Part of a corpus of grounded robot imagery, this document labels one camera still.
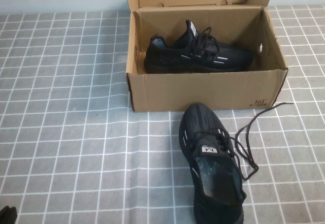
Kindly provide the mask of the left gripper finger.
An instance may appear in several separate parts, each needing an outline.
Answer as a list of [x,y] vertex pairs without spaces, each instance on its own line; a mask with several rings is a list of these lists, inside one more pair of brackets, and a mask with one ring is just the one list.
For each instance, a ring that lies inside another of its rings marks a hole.
[[0,211],[0,221],[1,223],[4,223],[5,217],[9,211],[9,206],[5,206],[1,211]]
[[17,209],[16,209],[16,207],[10,207],[9,208],[8,223],[9,224],[15,224],[16,219],[17,219]]

